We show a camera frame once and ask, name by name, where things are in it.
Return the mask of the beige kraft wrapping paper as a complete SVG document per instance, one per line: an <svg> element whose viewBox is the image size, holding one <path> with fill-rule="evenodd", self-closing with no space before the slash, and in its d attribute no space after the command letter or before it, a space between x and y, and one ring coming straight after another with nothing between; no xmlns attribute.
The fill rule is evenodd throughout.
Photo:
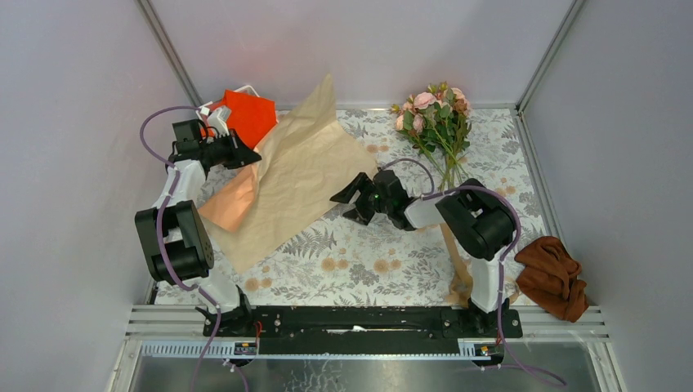
<svg viewBox="0 0 693 392"><path fill-rule="evenodd" d="M261 161L199 209L228 265L242 274L334 207L331 197L375 157L338 123L333 77L285 114L256 146Z"/></svg>

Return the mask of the pink fake flower bouquet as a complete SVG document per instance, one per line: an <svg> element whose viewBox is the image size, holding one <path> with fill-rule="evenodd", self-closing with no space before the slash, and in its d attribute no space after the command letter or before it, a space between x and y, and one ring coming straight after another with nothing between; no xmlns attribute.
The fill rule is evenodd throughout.
<svg viewBox="0 0 693 392"><path fill-rule="evenodd" d="M404 104L392 105L390 112L396 116L396 131L441 175L440 190L467 178L459 159L471 145L472 106L461 89L447 82L430 84Z"/></svg>

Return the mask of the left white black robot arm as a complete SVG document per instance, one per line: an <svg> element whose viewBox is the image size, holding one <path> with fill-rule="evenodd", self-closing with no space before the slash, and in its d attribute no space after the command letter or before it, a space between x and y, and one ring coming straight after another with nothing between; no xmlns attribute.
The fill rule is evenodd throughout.
<svg viewBox="0 0 693 392"><path fill-rule="evenodd" d="M212 240L195 201L212 168L237 169L261 157L220 122L208 126L193 119L172 128L172 152L155 155L167 173L162 193L134 218L148 272L155 282L196 292L206 304L200 311L206 319L242 336L253 327L254 316L243 291L213 272Z"/></svg>

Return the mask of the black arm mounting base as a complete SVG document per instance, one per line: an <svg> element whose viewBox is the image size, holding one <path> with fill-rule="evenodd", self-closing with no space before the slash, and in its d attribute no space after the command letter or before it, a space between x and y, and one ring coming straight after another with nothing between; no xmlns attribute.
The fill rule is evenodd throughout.
<svg viewBox="0 0 693 392"><path fill-rule="evenodd" d="M460 355L460 341L523 336L520 316L451 306L269 306L216 318L206 310L203 335L244 338L260 354Z"/></svg>

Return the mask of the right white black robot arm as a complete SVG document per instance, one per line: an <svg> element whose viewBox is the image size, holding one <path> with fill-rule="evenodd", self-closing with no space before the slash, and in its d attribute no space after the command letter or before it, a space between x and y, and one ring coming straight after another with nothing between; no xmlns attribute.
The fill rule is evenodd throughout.
<svg viewBox="0 0 693 392"><path fill-rule="evenodd" d="M500 315L507 307L502 263L521 232L516 212L504 197L477 179L429 195L411 196L392 170L381 170L374 176L359 173L331 201L351 204L352 209L343 212L343 217L362 225L368 225L377 213L404 231L446 225L471 258L471 330L489 336L500 327Z"/></svg>

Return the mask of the orange cloth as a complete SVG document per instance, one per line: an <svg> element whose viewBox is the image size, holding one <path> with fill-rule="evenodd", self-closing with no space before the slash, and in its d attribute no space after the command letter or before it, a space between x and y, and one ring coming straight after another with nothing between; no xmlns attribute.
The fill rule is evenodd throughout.
<svg viewBox="0 0 693 392"><path fill-rule="evenodd" d="M275 102L252 92L226 90L219 101L210 103L209 112L223 105L230 109L227 127L250 149L254 149L277 123Z"/></svg>

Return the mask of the tan ribbon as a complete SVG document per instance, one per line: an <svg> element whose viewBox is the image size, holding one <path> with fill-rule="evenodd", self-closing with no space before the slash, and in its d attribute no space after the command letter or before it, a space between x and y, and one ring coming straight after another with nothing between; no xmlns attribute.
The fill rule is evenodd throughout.
<svg viewBox="0 0 693 392"><path fill-rule="evenodd" d="M469 307L471 299L473 278L470 275L467 267L469 261L462 258L456 238L447 224L440 224L440 230L443 235L444 243L449 253L449 259L454 267L454 275L449 284L449 294L445 300L451 305L459 305L464 309Z"/></svg>

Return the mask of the brown cloth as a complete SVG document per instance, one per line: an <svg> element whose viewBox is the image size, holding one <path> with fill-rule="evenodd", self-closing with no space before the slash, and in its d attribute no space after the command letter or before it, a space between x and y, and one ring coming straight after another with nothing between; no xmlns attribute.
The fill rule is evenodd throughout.
<svg viewBox="0 0 693 392"><path fill-rule="evenodd" d="M537 238L515 255L515 261L524 266L517 286L549 314L575 323L588 309L587 283L579 277L582 265L559 238Z"/></svg>

